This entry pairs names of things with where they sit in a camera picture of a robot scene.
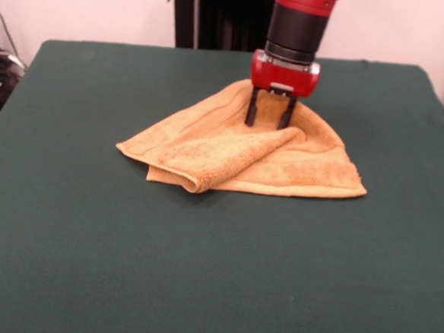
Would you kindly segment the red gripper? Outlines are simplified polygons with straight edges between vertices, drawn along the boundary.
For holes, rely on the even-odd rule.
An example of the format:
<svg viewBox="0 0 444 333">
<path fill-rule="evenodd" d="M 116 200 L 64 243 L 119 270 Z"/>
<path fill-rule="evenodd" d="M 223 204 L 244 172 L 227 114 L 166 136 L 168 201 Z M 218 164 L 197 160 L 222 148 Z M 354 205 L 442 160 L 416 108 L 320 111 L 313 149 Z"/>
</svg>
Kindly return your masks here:
<svg viewBox="0 0 444 333">
<path fill-rule="evenodd" d="M 297 97 L 307 98 L 312 94 L 319 82 L 320 72 L 321 65 L 317 62 L 298 65 L 276 59 L 263 49 L 257 49 L 252 57 L 250 78 L 254 87 L 247 107 L 245 123 L 250 127 L 254 126 L 257 114 L 256 104 L 259 88 L 261 88 L 294 96 L 289 98 L 287 108 L 282 113 L 277 126 L 278 130 L 287 128 L 297 104 Z"/>
</svg>

